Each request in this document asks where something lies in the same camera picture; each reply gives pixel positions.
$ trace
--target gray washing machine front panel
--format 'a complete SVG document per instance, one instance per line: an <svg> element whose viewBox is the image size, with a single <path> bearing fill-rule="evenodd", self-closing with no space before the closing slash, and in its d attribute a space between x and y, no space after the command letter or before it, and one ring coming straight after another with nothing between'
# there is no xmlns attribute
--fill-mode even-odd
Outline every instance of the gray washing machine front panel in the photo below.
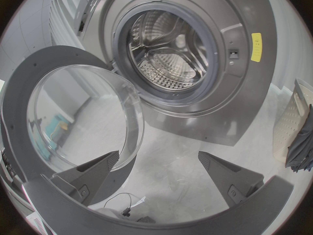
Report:
<svg viewBox="0 0 313 235"><path fill-rule="evenodd" d="M156 95L123 72L125 66L131 67L131 61L117 54L121 50L116 44L121 36L120 23L127 21L125 18L134 8L149 5L149 11L154 3L188 8L185 16L178 16L195 28L192 11L216 44L216 52L210 53L216 57L215 80L209 90L199 94L198 89L194 90L197 96L190 100L179 102ZM149 125L206 142L230 146L237 143L258 113L275 67L276 25L268 0L82 0L80 7L75 24L81 23L79 15L85 11L84 27L77 31L84 47L134 83L141 93ZM262 36L259 62L251 60L253 33ZM233 50L238 54L235 58L231 55Z"/></svg>

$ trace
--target floor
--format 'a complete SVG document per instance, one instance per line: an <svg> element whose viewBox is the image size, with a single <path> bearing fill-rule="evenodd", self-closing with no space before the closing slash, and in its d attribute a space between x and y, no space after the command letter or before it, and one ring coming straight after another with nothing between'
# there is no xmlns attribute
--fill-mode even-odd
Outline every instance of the floor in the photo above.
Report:
<svg viewBox="0 0 313 235"><path fill-rule="evenodd" d="M122 187L111 196L122 192L131 193L131 203L128 194L120 194L108 201L106 207L121 212L131 204L131 219L150 216L157 223L190 221L228 209L213 181L198 161L198 151L201 150L262 173L264 182L274 175L291 182L294 190L276 222L285 220L302 198L313 176L312 172L308 171L293 173L272 155L273 127L283 113L291 94L285 87L280 90L271 85L256 119L234 147L188 139L146 124L143 143L134 168ZM103 125L99 125L103 128L96 131L101 133L101 136L111 133L105 124L106 121L104 118ZM85 139L92 136L94 132L91 131ZM90 145L88 150L84 150L84 157L93 157L95 151L100 152L98 144ZM77 160L77 154L67 154L67 158ZM106 201L107 199L90 208L101 208Z"/></svg>

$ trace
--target washing machine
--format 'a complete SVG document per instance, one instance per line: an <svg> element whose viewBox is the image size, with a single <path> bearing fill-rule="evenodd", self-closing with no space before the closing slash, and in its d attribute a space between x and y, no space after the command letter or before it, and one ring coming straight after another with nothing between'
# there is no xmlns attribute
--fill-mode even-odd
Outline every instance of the washing machine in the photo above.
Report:
<svg viewBox="0 0 313 235"><path fill-rule="evenodd" d="M229 146L258 113L276 62L269 0L80 0L73 27L135 85L149 125Z"/></svg>
<svg viewBox="0 0 313 235"><path fill-rule="evenodd" d="M0 182L41 234L273 234L312 184L273 157L313 85L287 0L25 0L0 44Z"/></svg>

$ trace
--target washing machine door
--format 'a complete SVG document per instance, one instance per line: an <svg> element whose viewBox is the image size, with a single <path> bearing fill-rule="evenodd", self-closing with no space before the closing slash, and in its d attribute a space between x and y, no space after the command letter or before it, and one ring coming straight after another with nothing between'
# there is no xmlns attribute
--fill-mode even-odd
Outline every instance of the washing machine door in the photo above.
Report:
<svg viewBox="0 0 313 235"><path fill-rule="evenodd" d="M81 0L74 30L135 85L151 126L229 146L259 111L276 62L268 0Z"/></svg>
<svg viewBox="0 0 313 235"><path fill-rule="evenodd" d="M44 175L84 205L98 202L128 177L143 132L134 86L84 50L41 49L5 83L2 139L22 183Z"/></svg>

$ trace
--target white wall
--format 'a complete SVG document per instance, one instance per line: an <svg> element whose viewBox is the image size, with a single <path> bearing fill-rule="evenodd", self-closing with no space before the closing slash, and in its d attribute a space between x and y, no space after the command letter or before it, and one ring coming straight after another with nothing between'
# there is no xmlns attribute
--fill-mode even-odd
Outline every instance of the white wall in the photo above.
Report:
<svg viewBox="0 0 313 235"><path fill-rule="evenodd" d="M25 0L0 38L0 79L7 81L31 53L51 46L49 11L52 0Z"/></svg>

